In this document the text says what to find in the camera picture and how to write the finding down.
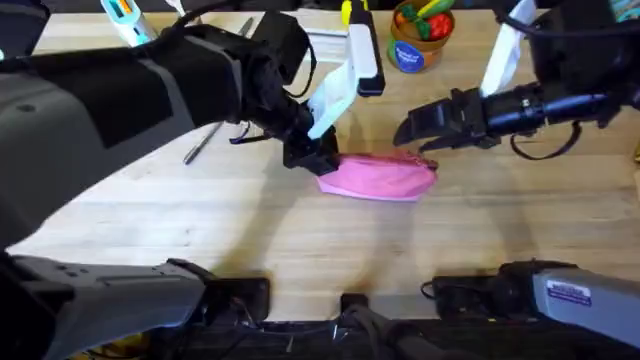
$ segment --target black cable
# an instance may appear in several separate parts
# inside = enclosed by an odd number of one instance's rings
[[[580,127],[580,121],[574,121],[571,124],[571,127],[573,128],[573,130],[571,132],[571,136],[569,136],[569,140],[567,140],[567,142],[564,145],[562,145],[558,150],[552,152],[551,154],[548,154],[548,155],[545,155],[545,156],[540,156],[540,157],[531,156],[531,155],[527,154],[522,149],[520,149],[520,147],[518,147],[518,145],[516,145],[516,136],[517,136],[517,134],[511,135],[511,139],[509,139],[509,142],[511,143],[511,149],[513,149],[513,152],[515,152],[518,156],[520,156],[521,158],[527,159],[527,160],[553,159],[554,157],[558,157],[560,155],[563,155],[567,151],[571,150],[571,148],[580,139],[580,135],[582,134],[582,128]]]
[[[432,294],[429,294],[424,288],[433,285],[433,281],[427,281],[426,283],[423,283],[422,285],[420,285],[420,292],[422,293],[422,295],[424,297],[426,297],[429,300],[435,300],[436,297],[433,296]]]
[[[549,31],[540,30],[534,26],[527,25],[522,21],[511,17],[495,0],[490,0],[489,4],[491,10],[496,15],[496,21],[504,23],[512,28],[520,31],[521,33],[530,37],[544,37],[544,38],[587,38],[587,37],[613,37],[613,36],[628,36],[640,33],[640,22],[638,20],[627,20],[627,22],[634,22],[634,25],[627,25],[620,28],[609,28],[600,30],[581,30],[581,31]]]
[[[431,294],[431,293],[428,293],[425,290],[426,287],[429,287],[429,286],[432,286],[432,285],[433,285],[433,281],[427,281],[427,282],[423,283],[420,286],[420,292],[427,299],[435,301],[436,300],[435,295]],[[457,289],[464,289],[464,290],[474,291],[474,292],[477,292],[477,293],[486,293],[487,292],[484,289],[479,289],[477,287],[468,286],[468,285],[461,285],[461,284],[447,284],[447,285],[442,286],[442,288],[457,288]]]
[[[340,318],[336,318],[329,321],[328,324],[323,324],[312,329],[300,330],[300,331],[269,331],[269,330],[265,330],[264,327],[251,327],[247,325],[242,325],[242,327],[246,330],[250,330],[252,333],[255,333],[255,334],[288,336],[288,337],[289,336],[307,336],[307,335],[313,335],[313,334],[317,334],[325,331],[330,331],[331,328],[338,323],[339,319]]]
[[[182,16],[181,18],[179,18],[172,26],[172,29],[180,29],[180,28],[184,28],[188,23],[192,22],[193,20],[197,19],[198,17],[211,12],[213,10],[217,10],[221,7],[224,6],[233,6],[233,5],[239,5],[243,2],[245,2],[246,0],[225,0],[225,1],[221,1],[221,2],[214,2],[212,4],[207,4],[204,6],[201,6],[197,9],[194,9],[192,11],[189,11],[188,13],[186,13],[184,16]]]
[[[309,52],[311,53],[311,69],[309,70],[309,78],[307,79],[307,85],[305,85],[304,90],[302,90],[300,94],[293,95],[292,93],[285,90],[287,95],[289,95],[294,99],[303,97],[304,94],[306,94],[307,91],[309,91],[309,88],[311,87],[311,81],[313,80],[313,74],[316,72],[316,66],[318,65],[318,60],[316,59],[316,53],[315,51],[313,51],[313,45],[311,45],[311,39],[309,38],[309,34],[307,32],[305,32],[305,34],[307,35],[307,42],[309,43]]]
[[[230,138],[229,142],[232,145],[238,144],[240,141],[242,141],[247,136],[247,134],[249,133],[249,129],[251,129],[251,123],[247,122],[247,126],[245,126],[245,128],[242,130],[242,134],[240,134],[240,136],[237,136],[237,137],[234,137],[234,138]]]

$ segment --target marker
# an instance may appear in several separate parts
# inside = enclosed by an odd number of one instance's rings
[[[158,37],[134,0],[100,0],[111,23],[131,47]]]

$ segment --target pink pouch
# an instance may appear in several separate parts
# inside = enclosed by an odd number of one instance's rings
[[[342,155],[338,171],[319,176],[325,193],[384,201],[418,201],[437,179],[435,163],[409,153]]]

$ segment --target sticker label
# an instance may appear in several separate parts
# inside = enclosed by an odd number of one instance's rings
[[[562,281],[547,280],[547,294],[556,299],[569,301],[574,304],[591,306],[591,290]]]
[[[418,72],[424,66],[424,56],[418,49],[404,41],[396,41],[394,53],[398,68],[404,72]]]
[[[640,18],[640,0],[610,0],[618,22]]]

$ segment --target wooden tabletop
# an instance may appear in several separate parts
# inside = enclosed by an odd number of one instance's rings
[[[237,31],[249,15],[212,14]],[[307,28],[339,30],[339,13],[300,11]],[[387,86],[357,99],[338,122],[343,152],[392,151],[397,125],[414,107],[480,83],[498,31],[487,11],[456,11],[442,61],[418,75],[386,54],[389,12],[374,14]],[[172,14],[152,14],[156,28]],[[54,15],[40,52],[122,45],[102,15]],[[335,68],[322,63],[314,84]],[[303,65],[294,88],[306,80]],[[532,79],[526,45],[515,82]],[[640,207],[632,153],[637,113],[625,111],[558,159],[531,162],[507,145],[441,150],[439,181],[417,204],[324,195],[311,174],[282,166],[281,144],[233,147],[226,125],[191,166],[182,158],[208,128],[167,144],[86,192],[14,253],[61,261],[152,265],[185,258],[220,276],[272,279],[272,320],[328,319],[345,291],[372,294],[389,316],[429,316],[419,285],[435,274],[474,274],[533,257],[562,260],[640,280]],[[550,152],[566,141],[557,126],[523,144]]]

